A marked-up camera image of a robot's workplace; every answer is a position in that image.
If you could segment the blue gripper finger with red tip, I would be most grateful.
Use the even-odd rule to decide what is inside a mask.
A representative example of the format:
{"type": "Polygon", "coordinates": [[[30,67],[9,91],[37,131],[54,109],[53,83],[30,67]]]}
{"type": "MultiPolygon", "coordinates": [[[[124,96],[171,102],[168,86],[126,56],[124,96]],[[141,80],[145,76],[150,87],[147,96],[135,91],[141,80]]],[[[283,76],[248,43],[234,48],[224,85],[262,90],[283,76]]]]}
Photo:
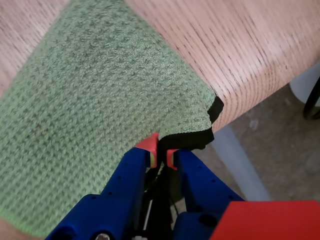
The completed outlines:
{"type": "Polygon", "coordinates": [[[244,199],[220,180],[190,150],[167,151],[167,165],[177,171],[186,211],[178,215],[174,240],[208,240],[232,201],[244,199]]]}
{"type": "Polygon", "coordinates": [[[48,240],[129,240],[139,224],[147,168],[157,166],[158,133],[128,152],[100,194],[84,196],[48,240]]]}

